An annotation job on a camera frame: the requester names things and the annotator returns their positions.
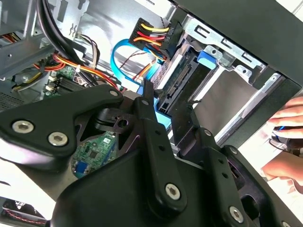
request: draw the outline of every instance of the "finger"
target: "finger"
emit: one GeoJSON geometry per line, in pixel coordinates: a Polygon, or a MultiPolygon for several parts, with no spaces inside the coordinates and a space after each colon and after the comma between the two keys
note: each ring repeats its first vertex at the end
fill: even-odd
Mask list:
{"type": "Polygon", "coordinates": [[[293,107],[293,106],[297,106],[297,105],[303,105],[303,97],[297,97],[297,98],[293,98],[291,100],[289,100],[284,108],[289,108],[289,107],[293,107]]]}
{"type": "Polygon", "coordinates": [[[303,115],[303,106],[290,107],[288,109],[280,110],[276,112],[272,118],[282,118],[282,117],[295,117],[303,115]]]}
{"type": "Polygon", "coordinates": [[[275,135],[290,139],[303,139],[303,129],[288,129],[276,131],[275,135]]]}
{"type": "Polygon", "coordinates": [[[268,123],[276,126],[303,126],[303,116],[272,118],[268,123]]]}
{"type": "Polygon", "coordinates": [[[271,180],[277,178],[276,176],[272,176],[272,175],[267,174],[267,173],[264,173],[264,175],[265,175],[265,177],[267,178],[268,181],[271,181],[271,180]]]}

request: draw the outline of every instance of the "human hand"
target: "human hand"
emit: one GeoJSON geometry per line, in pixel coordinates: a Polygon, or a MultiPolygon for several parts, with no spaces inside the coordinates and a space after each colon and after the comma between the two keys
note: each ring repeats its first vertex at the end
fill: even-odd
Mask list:
{"type": "Polygon", "coordinates": [[[273,126],[302,127],[276,131],[275,135],[290,139],[303,139],[303,97],[291,99],[283,110],[275,113],[268,124],[273,126]]]}
{"type": "Polygon", "coordinates": [[[282,152],[262,168],[268,180],[276,177],[289,177],[303,185],[303,159],[282,152]]]}

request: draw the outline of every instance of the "black cable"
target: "black cable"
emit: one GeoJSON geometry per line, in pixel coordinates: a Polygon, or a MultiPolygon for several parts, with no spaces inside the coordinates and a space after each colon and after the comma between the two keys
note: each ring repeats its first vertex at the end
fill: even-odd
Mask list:
{"type": "Polygon", "coordinates": [[[44,33],[44,35],[46,36],[46,38],[49,40],[49,42],[51,43],[51,45],[54,46],[54,48],[57,51],[59,51],[60,54],[64,58],[68,58],[68,54],[66,53],[66,51],[56,41],[54,35],[50,33],[50,30],[51,30],[50,27],[48,27],[47,24],[44,23],[44,21],[45,21],[45,14],[44,14],[44,11],[43,11],[43,8],[42,8],[42,1],[41,0],[37,0],[36,1],[36,10],[37,10],[37,16],[38,16],[38,20],[39,20],[42,32],[44,33]]]}
{"type": "Polygon", "coordinates": [[[272,144],[272,143],[271,143],[271,139],[270,139],[268,142],[269,142],[269,144],[270,144],[271,146],[273,146],[274,148],[276,148],[276,149],[278,149],[278,150],[281,150],[281,151],[285,151],[285,149],[278,148],[277,146],[275,146],[274,144],[272,144]]]}
{"type": "Polygon", "coordinates": [[[66,52],[70,56],[69,59],[77,64],[81,64],[82,61],[77,56],[75,50],[70,46],[70,44],[67,42],[67,40],[62,35],[59,28],[57,27],[55,20],[53,19],[51,10],[49,8],[48,2],[46,0],[41,0],[41,1],[42,1],[42,5],[44,8],[45,16],[46,16],[47,22],[51,28],[51,31],[54,33],[55,37],[58,39],[58,42],[61,44],[61,46],[66,50],[66,52]]]}

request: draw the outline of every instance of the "green circuit board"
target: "green circuit board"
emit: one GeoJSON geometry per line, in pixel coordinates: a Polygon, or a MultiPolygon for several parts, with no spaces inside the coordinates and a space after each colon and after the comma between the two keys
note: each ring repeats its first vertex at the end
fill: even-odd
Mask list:
{"type": "Polygon", "coordinates": [[[116,137],[106,132],[103,136],[80,145],[72,156],[71,166],[76,177],[81,178],[116,158],[116,137]]]}
{"type": "Polygon", "coordinates": [[[75,70],[71,66],[65,66],[63,69],[59,70],[58,74],[62,74],[67,79],[72,80],[75,75],[75,70]]]}

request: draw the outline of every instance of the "circuit board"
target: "circuit board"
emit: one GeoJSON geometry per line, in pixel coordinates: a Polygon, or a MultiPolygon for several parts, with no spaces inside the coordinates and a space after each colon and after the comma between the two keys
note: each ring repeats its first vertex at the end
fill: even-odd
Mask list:
{"type": "Polygon", "coordinates": [[[116,137],[111,132],[79,146],[72,157],[71,167],[81,178],[116,158],[116,137]]]}
{"type": "Polygon", "coordinates": [[[62,74],[67,79],[72,80],[75,75],[75,70],[71,66],[65,66],[63,69],[59,70],[58,74],[62,74]]]}
{"type": "MultiPolygon", "coordinates": [[[[72,69],[70,66],[67,66],[57,73],[51,75],[48,85],[50,83],[56,83],[56,81],[59,81],[59,79],[56,79],[56,77],[63,77],[61,79],[61,84],[59,85],[61,86],[60,91],[67,91],[68,89],[68,92],[73,92],[79,90],[79,88],[84,89],[84,87],[72,81],[74,74],[74,69],[72,69]]],[[[56,96],[60,96],[60,92],[57,92],[55,90],[45,90],[44,99],[56,96]]],[[[114,133],[106,132],[103,136],[100,136],[94,140],[87,141],[77,147],[77,150],[71,159],[71,167],[74,175],[77,178],[81,178],[107,164],[108,162],[114,160],[115,158],[116,136],[114,133]]]]}

